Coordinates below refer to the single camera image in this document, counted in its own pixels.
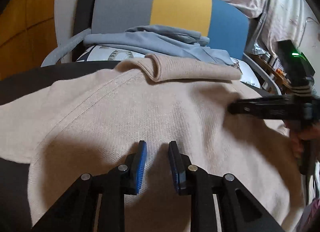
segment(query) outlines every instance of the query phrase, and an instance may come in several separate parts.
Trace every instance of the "chair backrest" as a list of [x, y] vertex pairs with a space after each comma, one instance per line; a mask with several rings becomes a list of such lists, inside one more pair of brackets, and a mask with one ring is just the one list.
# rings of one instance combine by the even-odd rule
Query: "chair backrest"
[[221, 0], [95, 0], [92, 33], [120, 33], [142, 25], [167, 25], [199, 31], [213, 49], [241, 59], [248, 19]]

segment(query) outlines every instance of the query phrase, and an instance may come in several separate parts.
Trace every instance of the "beige sweater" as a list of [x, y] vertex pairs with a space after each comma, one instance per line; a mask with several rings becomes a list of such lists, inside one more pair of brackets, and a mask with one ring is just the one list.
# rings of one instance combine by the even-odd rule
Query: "beige sweater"
[[189, 231], [190, 201], [176, 195], [168, 143], [208, 173], [233, 173], [291, 231], [301, 216], [300, 174], [281, 121], [230, 115], [258, 97], [232, 67], [146, 55], [0, 106], [0, 157], [30, 163], [33, 224], [82, 173], [124, 162], [148, 145], [142, 191], [126, 196], [126, 231]]

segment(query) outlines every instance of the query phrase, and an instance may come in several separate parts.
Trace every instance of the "yellow fabric panel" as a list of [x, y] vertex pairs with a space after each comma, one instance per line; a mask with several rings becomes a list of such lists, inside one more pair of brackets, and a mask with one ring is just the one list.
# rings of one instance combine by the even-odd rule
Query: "yellow fabric panel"
[[153, 0], [150, 25], [167, 25], [208, 36], [212, 0]]

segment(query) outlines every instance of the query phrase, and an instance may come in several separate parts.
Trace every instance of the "gray armrest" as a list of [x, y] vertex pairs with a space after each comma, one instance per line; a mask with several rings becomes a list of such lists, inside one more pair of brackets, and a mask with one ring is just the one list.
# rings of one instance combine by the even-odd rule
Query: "gray armrest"
[[261, 78], [271, 87], [273, 90], [276, 91], [277, 95], [281, 95], [281, 91], [278, 85], [270, 78], [270, 76], [258, 65], [256, 64], [248, 55], [245, 53], [243, 54], [242, 60], [246, 62], [251, 69], [253, 69], [256, 73], [258, 73]]
[[71, 52], [80, 42], [83, 41], [84, 37], [91, 34], [91, 28], [88, 28], [86, 30], [83, 30], [82, 32], [76, 34], [72, 38], [68, 40], [68, 42], [64, 45], [60, 45], [57, 48], [55, 48], [51, 53], [48, 54], [48, 56], [44, 59], [44, 61], [41, 64], [41, 67], [54, 65], [57, 63], [57, 61]]

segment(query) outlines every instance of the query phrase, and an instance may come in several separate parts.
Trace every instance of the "blue fabric panel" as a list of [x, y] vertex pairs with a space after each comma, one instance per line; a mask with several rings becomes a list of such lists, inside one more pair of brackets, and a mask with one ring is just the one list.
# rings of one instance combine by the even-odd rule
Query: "blue fabric panel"
[[226, 50], [231, 57], [241, 60], [248, 29], [249, 20], [240, 10], [222, 0], [212, 0], [207, 46]]

